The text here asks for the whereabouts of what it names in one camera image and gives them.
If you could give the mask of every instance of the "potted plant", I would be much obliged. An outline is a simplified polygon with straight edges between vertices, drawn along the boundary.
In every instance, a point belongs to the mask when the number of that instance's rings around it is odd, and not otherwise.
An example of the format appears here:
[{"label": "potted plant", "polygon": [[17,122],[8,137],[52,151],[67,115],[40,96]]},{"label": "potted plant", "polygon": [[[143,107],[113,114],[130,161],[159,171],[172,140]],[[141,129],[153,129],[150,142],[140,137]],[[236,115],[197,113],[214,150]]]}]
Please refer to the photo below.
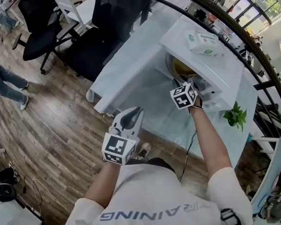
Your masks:
[{"label": "potted plant", "polygon": [[234,103],[234,107],[229,110],[226,111],[223,118],[228,120],[228,123],[230,126],[237,126],[237,128],[239,128],[239,126],[242,128],[242,132],[244,129],[244,123],[246,123],[246,118],[247,116],[247,110],[245,110],[244,112],[242,110],[240,110],[240,106],[238,106],[237,102]]}]

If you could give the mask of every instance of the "glass wall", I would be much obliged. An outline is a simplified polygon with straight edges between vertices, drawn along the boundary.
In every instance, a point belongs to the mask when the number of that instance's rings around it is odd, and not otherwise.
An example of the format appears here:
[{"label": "glass wall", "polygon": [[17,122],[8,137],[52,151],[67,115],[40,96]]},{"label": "glass wall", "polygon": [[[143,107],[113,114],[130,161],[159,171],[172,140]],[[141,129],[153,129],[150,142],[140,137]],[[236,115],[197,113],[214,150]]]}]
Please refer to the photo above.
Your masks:
[{"label": "glass wall", "polygon": [[239,19],[239,25],[250,34],[259,33],[281,17],[281,4],[277,0],[226,0],[224,5],[229,15]]}]

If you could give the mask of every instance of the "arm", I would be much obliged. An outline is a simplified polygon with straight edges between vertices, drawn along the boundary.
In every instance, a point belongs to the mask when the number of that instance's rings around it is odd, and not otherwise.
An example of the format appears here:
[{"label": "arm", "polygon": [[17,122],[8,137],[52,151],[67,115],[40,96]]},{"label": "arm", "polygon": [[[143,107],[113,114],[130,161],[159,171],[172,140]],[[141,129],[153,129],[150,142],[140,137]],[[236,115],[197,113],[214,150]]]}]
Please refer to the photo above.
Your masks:
[{"label": "arm", "polygon": [[[200,106],[199,97],[197,97],[195,105]],[[207,165],[208,176],[211,178],[218,170],[232,167],[229,154],[205,112],[194,107],[190,107],[189,110],[195,123],[199,145]]]},{"label": "arm", "polygon": [[88,198],[106,208],[111,201],[121,165],[105,164],[95,181],[90,185],[85,198]]}]

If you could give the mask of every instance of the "white t-shirt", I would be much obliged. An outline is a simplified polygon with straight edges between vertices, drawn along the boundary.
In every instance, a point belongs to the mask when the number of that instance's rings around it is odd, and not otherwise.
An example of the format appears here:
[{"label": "white t-shirt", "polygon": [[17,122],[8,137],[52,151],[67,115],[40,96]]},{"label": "white t-shirt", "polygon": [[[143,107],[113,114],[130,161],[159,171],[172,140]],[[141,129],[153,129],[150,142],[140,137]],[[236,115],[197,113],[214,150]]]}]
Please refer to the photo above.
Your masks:
[{"label": "white t-shirt", "polygon": [[121,167],[108,207],[78,199],[66,225],[220,225],[220,210],[232,209],[251,225],[252,207],[233,168],[216,172],[208,183],[209,201],[183,189],[174,172],[140,164]]}]

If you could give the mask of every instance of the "tissue box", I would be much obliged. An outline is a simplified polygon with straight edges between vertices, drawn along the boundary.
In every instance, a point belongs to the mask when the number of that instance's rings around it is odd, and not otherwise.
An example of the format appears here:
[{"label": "tissue box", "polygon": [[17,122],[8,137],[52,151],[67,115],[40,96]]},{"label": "tissue box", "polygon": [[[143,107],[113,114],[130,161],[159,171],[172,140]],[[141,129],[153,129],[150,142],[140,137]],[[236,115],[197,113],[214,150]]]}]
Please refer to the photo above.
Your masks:
[{"label": "tissue box", "polygon": [[196,54],[219,57],[223,55],[219,38],[210,32],[197,32],[188,30],[186,32],[189,49]]}]

